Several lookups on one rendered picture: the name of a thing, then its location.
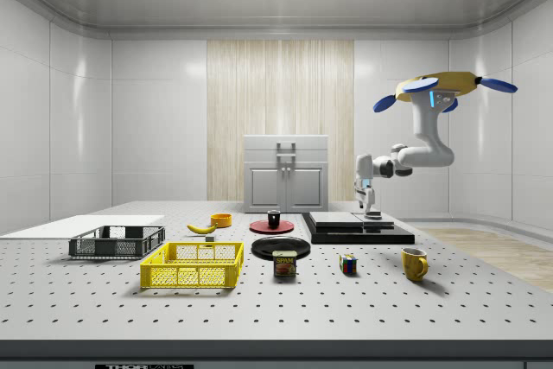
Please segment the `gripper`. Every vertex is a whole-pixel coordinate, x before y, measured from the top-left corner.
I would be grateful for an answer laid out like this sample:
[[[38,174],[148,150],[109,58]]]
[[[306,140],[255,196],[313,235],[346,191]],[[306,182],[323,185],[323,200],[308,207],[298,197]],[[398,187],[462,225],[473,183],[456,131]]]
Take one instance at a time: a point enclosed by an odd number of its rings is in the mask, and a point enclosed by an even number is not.
[[[375,203],[375,192],[371,186],[364,188],[355,188],[355,197],[359,202],[359,207],[364,210],[365,216],[370,215],[372,205]]]

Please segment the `white cabinet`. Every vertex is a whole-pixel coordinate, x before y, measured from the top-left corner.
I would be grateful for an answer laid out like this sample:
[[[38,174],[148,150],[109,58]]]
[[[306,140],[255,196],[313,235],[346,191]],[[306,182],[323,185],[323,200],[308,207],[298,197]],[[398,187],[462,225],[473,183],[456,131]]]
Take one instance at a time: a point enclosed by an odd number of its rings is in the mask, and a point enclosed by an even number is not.
[[[327,139],[327,135],[245,135],[245,211],[326,211]]]

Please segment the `yellow mug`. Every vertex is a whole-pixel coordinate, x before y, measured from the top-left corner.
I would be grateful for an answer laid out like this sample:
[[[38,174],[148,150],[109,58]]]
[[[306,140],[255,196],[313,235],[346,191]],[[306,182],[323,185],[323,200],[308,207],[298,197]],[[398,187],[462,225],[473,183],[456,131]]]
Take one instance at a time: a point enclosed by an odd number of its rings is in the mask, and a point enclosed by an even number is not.
[[[405,276],[414,282],[420,282],[429,270],[427,253],[416,248],[403,248],[401,258]]]

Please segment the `flat-sided can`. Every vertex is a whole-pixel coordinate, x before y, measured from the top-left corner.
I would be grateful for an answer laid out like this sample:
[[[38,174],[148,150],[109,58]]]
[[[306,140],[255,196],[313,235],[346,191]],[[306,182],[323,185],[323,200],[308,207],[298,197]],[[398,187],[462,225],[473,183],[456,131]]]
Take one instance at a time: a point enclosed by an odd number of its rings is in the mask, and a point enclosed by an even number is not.
[[[297,274],[297,251],[273,251],[272,258],[275,277],[294,277]]]

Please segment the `black plate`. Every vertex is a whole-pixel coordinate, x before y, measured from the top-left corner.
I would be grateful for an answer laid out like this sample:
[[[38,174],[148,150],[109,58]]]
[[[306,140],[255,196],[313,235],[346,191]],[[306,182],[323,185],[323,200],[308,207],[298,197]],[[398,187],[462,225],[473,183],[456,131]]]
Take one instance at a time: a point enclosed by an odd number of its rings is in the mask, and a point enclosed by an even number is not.
[[[273,251],[295,251],[298,258],[310,253],[310,244],[299,238],[275,236],[257,239],[251,244],[251,251],[259,258],[272,259]]]

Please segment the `red plate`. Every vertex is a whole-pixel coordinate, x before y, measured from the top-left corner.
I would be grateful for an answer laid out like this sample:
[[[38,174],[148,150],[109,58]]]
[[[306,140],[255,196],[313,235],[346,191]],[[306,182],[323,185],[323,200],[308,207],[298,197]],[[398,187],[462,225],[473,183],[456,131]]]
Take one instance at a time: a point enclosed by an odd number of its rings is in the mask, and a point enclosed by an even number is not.
[[[269,221],[265,219],[250,223],[250,230],[261,234],[282,234],[293,231],[294,224],[287,220],[280,220],[278,226],[270,226]]]

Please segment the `drone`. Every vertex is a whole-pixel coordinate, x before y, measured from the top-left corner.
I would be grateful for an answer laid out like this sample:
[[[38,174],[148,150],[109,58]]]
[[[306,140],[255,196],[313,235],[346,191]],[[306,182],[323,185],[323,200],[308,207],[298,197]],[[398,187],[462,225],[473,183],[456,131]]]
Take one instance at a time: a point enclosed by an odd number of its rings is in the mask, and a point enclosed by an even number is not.
[[[470,93],[478,85],[483,85],[496,91],[514,93],[518,88],[502,80],[477,77],[470,72],[442,72],[433,73],[414,79],[406,80],[397,85],[396,92],[380,99],[374,106],[375,112],[382,112],[394,105],[399,99],[410,102],[410,95],[427,90],[436,92],[438,89],[451,90],[456,96]]]

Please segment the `yellow basket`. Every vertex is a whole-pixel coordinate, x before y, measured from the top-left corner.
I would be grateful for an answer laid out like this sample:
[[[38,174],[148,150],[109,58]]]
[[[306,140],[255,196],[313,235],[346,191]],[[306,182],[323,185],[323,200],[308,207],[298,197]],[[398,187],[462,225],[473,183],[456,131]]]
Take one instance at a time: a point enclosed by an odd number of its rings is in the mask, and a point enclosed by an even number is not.
[[[168,242],[140,263],[143,288],[233,288],[242,242]]]

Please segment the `dark grey basket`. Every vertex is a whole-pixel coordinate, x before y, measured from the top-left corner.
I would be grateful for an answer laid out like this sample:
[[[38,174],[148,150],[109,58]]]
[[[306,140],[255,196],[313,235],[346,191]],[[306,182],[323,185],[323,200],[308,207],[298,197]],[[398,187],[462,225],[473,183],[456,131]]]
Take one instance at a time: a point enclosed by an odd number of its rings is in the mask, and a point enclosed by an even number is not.
[[[165,239],[164,226],[100,226],[69,240],[74,258],[142,258]]]

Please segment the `white board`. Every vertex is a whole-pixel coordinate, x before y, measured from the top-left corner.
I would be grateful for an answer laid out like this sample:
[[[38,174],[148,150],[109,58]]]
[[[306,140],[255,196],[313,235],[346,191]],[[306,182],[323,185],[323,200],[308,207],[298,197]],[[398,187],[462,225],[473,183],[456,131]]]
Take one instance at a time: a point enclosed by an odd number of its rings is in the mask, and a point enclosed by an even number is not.
[[[18,232],[0,239],[70,239],[100,226],[147,226],[163,215],[77,215]]]

